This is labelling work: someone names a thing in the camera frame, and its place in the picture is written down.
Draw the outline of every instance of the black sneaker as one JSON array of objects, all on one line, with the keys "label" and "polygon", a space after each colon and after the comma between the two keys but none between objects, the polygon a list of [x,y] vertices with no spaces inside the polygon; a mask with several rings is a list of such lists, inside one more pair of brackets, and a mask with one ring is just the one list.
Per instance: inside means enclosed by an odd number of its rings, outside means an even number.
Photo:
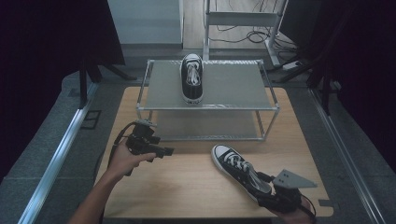
[{"label": "black sneaker", "polygon": [[257,202],[254,195],[258,191],[264,194],[272,193],[271,186],[258,177],[253,165],[245,161],[233,148],[224,145],[214,146],[212,159],[221,171],[238,181],[254,201]]},{"label": "black sneaker", "polygon": [[202,101],[202,59],[196,54],[184,57],[180,65],[181,88],[183,99],[189,105],[196,105]]}]

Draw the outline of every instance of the wooden table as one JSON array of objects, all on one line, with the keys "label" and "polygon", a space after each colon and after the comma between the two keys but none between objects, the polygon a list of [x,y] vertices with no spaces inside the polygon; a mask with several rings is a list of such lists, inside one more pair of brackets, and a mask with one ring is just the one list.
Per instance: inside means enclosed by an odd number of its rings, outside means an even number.
[{"label": "wooden table", "polygon": [[[139,90],[137,87],[125,90],[97,180],[107,167],[111,147],[120,130],[137,119],[135,104]],[[124,177],[108,199],[105,217],[273,217],[215,166],[210,151],[220,143],[236,149],[256,171],[278,175],[287,169],[316,182],[317,188],[301,189],[301,192],[313,202],[318,217],[331,216],[332,207],[318,203],[329,197],[289,97],[283,89],[274,90],[281,110],[266,141],[161,142],[161,147],[175,148],[173,156],[155,159],[153,163],[141,162],[131,176]]]}]

